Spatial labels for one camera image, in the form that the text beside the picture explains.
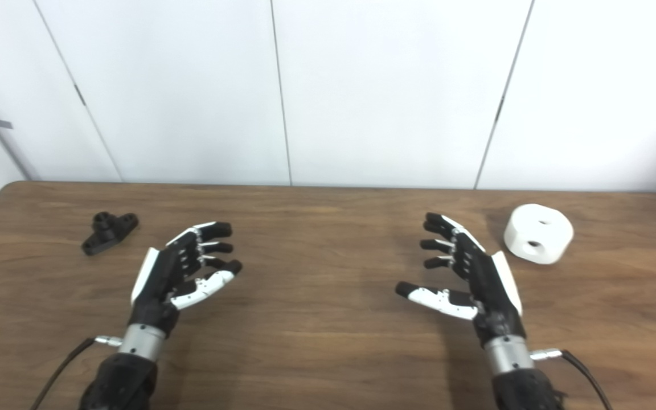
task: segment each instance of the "black cable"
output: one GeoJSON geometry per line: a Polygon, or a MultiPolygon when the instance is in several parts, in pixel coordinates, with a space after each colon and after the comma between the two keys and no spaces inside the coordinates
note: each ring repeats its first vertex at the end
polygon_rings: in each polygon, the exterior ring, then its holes
{"type": "Polygon", "coordinates": [[[581,361],[577,359],[576,356],[572,355],[571,352],[568,352],[568,350],[562,350],[561,353],[562,358],[566,359],[568,363],[579,369],[579,371],[584,376],[586,376],[591,385],[594,387],[594,390],[596,390],[596,394],[599,395],[599,399],[601,399],[601,402],[604,403],[604,408],[606,408],[606,410],[612,410],[612,404],[609,402],[609,399],[606,398],[604,390],[601,389],[601,385],[596,381],[596,379],[594,379],[594,376],[591,375],[589,369],[584,366],[584,364],[581,363],[581,361]]]}
{"type": "Polygon", "coordinates": [[[55,379],[57,379],[57,376],[60,376],[60,373],[62,373],[63,370],[65,370],[65,367],[67,367],[70,362],[75,359],[80,353],[83,352],[83,350],[89,348],[96,340],[94,338],[86,338],[86,340],[83,340],[83,342],[80,345],[77,345],[77,347],[70,352],[69,355],[65,358],[65,360],[60,363],[60,366],[57,367],[57,370],[55,370],[55,373],[50,376],[50,379],[47,380],[47,384],[42,387],[42,391],[39,392],[39,395],[37,396],[37,399],[34,400],[34,403],[32,404],[32,407],[29,408],[29,410],[36,410],[37,407],[39,407],[39,404],[42,403],[42,400],[44,400],[45,395],[47,392],[50,390],[50,387],[55,383],[55,379]]]}

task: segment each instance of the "cable connector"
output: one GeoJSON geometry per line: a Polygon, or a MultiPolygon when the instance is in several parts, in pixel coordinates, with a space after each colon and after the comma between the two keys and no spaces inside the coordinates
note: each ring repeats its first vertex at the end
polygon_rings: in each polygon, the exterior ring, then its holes
{"type": "Polygon", "coordinates": [[[120,345],[123,345],[123,339],[120,337],[107,337],[106,335],[98,335],[95,340],[97,343],[102,343],[103,345],[112,347],[120,347],[120,345]]]}
{"type": "Polygon", "coordinates": [[[553,358],[560,358],[563,356],[563,352],[557,349],[550,349],[550,348],[544,348],[544,350],[534,350],[531,352],[531,359],[534,362],[538,362],[540,360],[548,360],[548,359],[553,359],[553,358]]]}

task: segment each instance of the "black fingertip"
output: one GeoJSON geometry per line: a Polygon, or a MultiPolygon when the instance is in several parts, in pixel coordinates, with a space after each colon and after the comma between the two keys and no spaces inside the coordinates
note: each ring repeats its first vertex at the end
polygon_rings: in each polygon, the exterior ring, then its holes
{"type": "Polygon", "coordinates": [[[443,228],[440,225],[435,225],[434,223],[430,223],[429,221],[425,221],[424,230],[432,232],[432,233],[440,233],[441,234],[443,228]]]}
{"type": "Polygon", "coordinates": [[[437,249],[437,241],[435,239],[424,239],[422,241],[419,241],[419,246],[421,249],[437,249]]]}
{"type": "Polygon", "coordinates": [[[237,273],[242,270],[242,262],[236,259],[231,260],[229,263],[222,267],[222,270],[228,270],[229,272],[232,272],[232,274],[237,275],[237,273]]]}
{"type": "Polygon", "coordinates": [[[435,225],[442,225],[442,222],[444,221],[442,215],[435,214],[434,212],[427,212],[427,215],[424,217],[427,219],[427,221],[434,223],[435,225]]]}
{"type": "Polygon", "coordinates": [[[215,238],[227,238],[232,236],[232,225],[226,222],[216,222],[209,227],[209,231],[215,238]]]}
{"type": "Polygon", "coordinates": [[[433,257],[432,259],[427,259],[424,261],[424,267],[427,269],[448,267],[448,265],[449,262],[446,259],[439,259],[439,257],[433,257]]]}
{"type": "Polygon", "coordinates": [[[226,265],[227,263],[224,262],[224,260],[219,259],[218,257],[214,257],[214,259],[205,260],[205,264],[212,268],[222,269],[224,268],[224,265],[226,265]]]}
{"type": "Polygon", "coordinates": [[[234,249],[235,247],[232,246],[232,244],[224,244],[222,242],[219,242],[219,244],[214,247],[214,251],[224,253],[232,253],[234,249]]]}
{"type": "Polygon", "coordinates": [[[404,298],[409,298],[409,294],[419,289],[419,286],[412,285],[409,282],[399,282],[396,284],[396,294],[403,296],[404,298]]]}

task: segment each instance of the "silver metal cylinder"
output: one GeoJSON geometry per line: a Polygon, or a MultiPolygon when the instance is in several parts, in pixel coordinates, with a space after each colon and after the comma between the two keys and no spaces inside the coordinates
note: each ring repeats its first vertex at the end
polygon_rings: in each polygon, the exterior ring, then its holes
{"type": "Polygon", "coordinates": [[[166,340],[166,333],[161,329],[134,323],[128,326],[118,352],[130,353],[155,362],[161,353],[164,340],[166,340]]]}
{"type": "Polygon", "coordinates": [[[485,343],[485,354],[493,376],[509,373],[520,368],[534,368],[526,340],[515,335],[497,337],[485,343]]]}

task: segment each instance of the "hole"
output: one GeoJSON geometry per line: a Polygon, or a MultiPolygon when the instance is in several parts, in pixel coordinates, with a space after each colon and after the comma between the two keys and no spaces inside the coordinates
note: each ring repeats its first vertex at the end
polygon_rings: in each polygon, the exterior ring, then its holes
{"type": "Polygon", "coordinates": [[[527,241],[523,244],[523,251],[529,255],[541,255],[546,249],[538,241],[527,241]]]}

